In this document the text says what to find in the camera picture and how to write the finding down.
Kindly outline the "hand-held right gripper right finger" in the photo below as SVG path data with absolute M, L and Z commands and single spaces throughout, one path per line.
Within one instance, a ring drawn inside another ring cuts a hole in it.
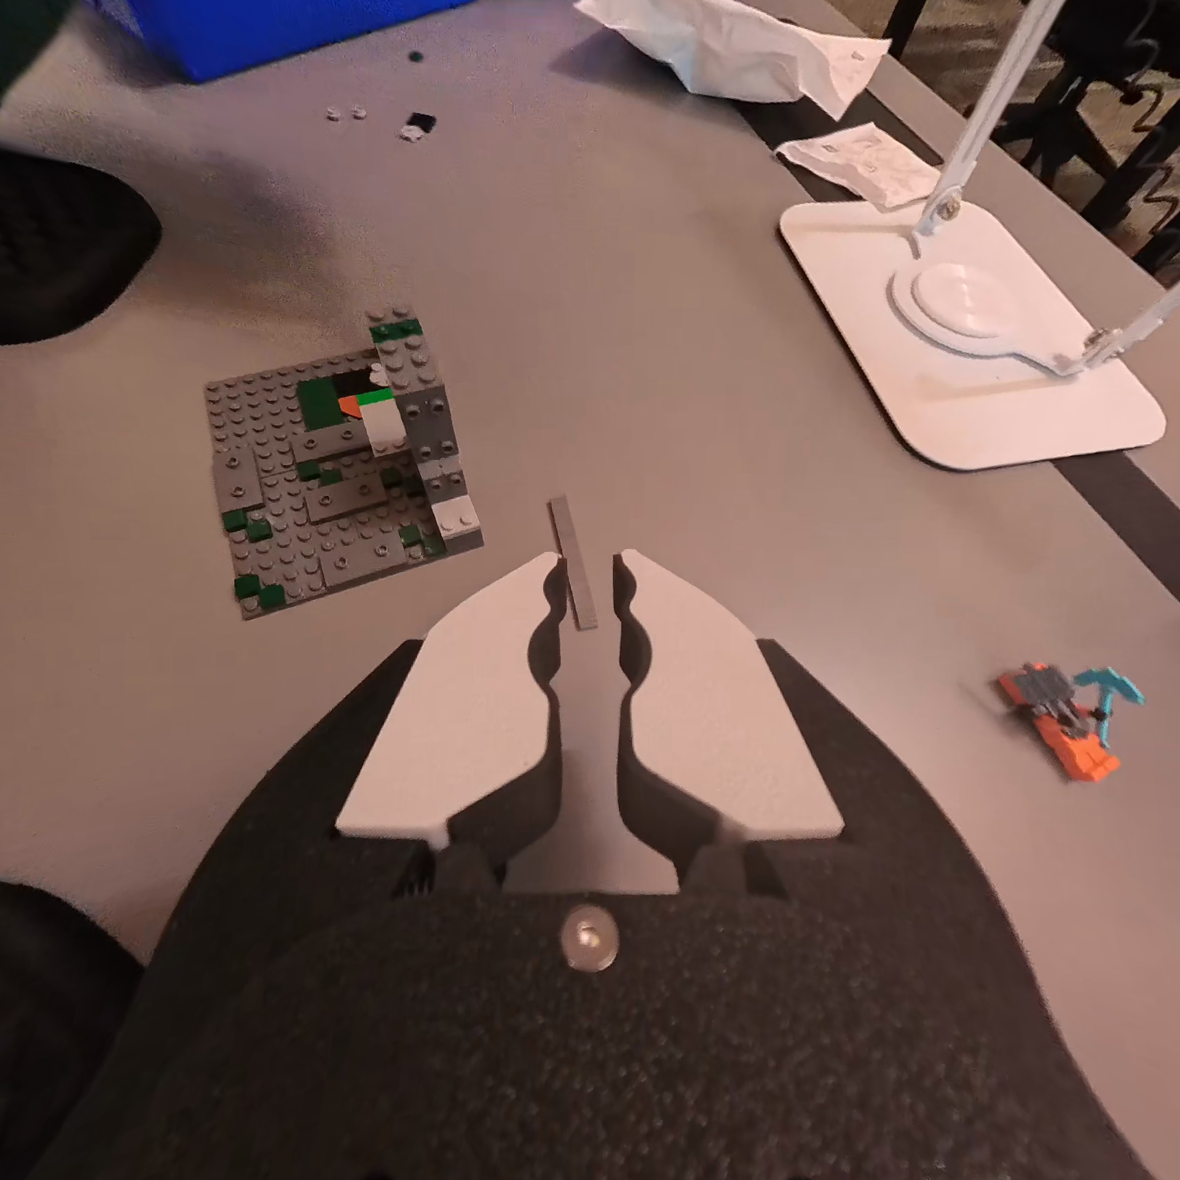
M 615 556 L 618 805 L 639 840 L 809 840 L 844 817 L 755 633 L 639 549 Z

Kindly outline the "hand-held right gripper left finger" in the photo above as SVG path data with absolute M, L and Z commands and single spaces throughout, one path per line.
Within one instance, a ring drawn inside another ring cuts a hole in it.
M 549 831 L 563 799 L 560 625 L 557 553 L 451 610 L 425 633 L 336 834 L 534 843 Z

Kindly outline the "light grey long brick plate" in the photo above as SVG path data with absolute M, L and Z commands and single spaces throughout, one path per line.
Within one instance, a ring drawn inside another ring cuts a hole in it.
M 571 506 L 569 506 L 569 497 L 552 497 L 549 505 L 549 521 L 552 521 L 552 533 L 557 541 L 557 549 L 567 560 L 567 579 L 569 579 L 569 603 L 571 603 L 571 615 L 573 615 L 573 625 L 580 632 L 595 632 L 599 628 L 599 613 L 595 613 L 595 601 L 592 601 L 592 590 L 590 590 L 590 578 L 586 570 L 586 559 L 583 559 L 583 547 L 576 540 L 576 526 L 571 518 Z

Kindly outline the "grey toy brick build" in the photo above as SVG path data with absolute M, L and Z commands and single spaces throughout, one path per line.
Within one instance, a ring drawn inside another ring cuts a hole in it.
M 416 307 L 370 343 L 212 381 L 212 487 L 242 618 L 479 549 L 451 396 Z

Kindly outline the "grey desk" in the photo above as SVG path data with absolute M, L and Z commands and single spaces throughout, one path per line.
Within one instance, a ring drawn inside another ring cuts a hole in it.
M 420 143 L 412 113 L 437 116 Z M 164 226 L 106 316 L 2 347 L 6 878 L 151 958 L 265 770 L 549 549 L 567 493 L 600 623 L 563 628 L 563 817 L 509 885 L 673 885 L 615 809 L 613 556 L 637 547 L 921 780 L 1103 1106 L 1178 1178 L 1178 601 L 1054 466 L 948 474 L 898 446 L 778 244 L 801 188 L 734 109 L 569 2 L 475 2 L 204 86 L 79 11 L 2 143 L 124 179 Z M 363 346 L 398 292 L 486 544 L 245 623 L 202 390 Z M 1139 687 L 1116 774 L 1065 776 L 994 687 L 1025 663 Z

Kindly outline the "orange toy brick figure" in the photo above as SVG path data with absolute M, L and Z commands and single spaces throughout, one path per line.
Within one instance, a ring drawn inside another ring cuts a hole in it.
M 1031 726 L 1069 781 L 1099 785 L 1120 768 L 1111 749 L 1114 706 L 1142 706 L 1139 687 L 1116 669 L 1075 676 L 1052 663 L 1025 663 L 994 680 L 1005 703 Z

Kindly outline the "white lamp base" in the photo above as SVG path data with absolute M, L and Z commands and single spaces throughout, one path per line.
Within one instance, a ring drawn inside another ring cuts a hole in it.
M 778 234 L 902 442 L 982 473 L 1134 451 L 1166 432 L 1123 353 L 1180 292 L 1130 327 L 1097 331 L 965 187 L 1015 83 L 1065 9 L 1030 2 L 921 214 L 801 202 Z

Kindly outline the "small white paper packet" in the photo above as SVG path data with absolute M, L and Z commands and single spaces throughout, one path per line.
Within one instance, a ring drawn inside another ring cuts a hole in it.
M 777 147 L 774 153 L 881 211 L 925 202 L 941 182 L 941 171 L 877 125 L 848 126 L 812 140 L 788 140 Z

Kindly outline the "crumpled white paper bag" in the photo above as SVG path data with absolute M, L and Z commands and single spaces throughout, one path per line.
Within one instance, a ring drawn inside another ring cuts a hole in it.
M 812 99 L 844 120 L 890 55 L 883 39 L 821 36 L 735 0 L 583 0 L 573 11 L 669 64 L 689 94 Z

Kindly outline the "blue plastic bin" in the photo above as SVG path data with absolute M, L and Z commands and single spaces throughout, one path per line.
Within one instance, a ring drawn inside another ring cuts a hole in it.
M 462 9 L 462 0 L 93 0 L 186 81 L 202 83 Z

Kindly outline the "black office chair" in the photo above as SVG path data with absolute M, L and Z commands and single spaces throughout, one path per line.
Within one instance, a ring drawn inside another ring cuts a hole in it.
M 1178 77 L 1180 77 L 1180 7 L 1174 0 L 1099 0 L 1065 2 L 1046 48 L 1061 69 L 1038 99 L 1010 116 L 1010 140 L 1026 140 L 1021 167 L 1046 188 L 1057 176 L 1081 161 L 1099 179 L 1097 195 L 1084 205 L 1093 229 L 1116 229 L 1139 199 L 1161 218 L 1134 252 L 1134 265 L 1155 277 L 1178 267 Z M 1120 106 L 1137 109 L 1134 147 L 1123 161 L 1103 147 L 1087 125 L 1084 99 L 1107 90 Z

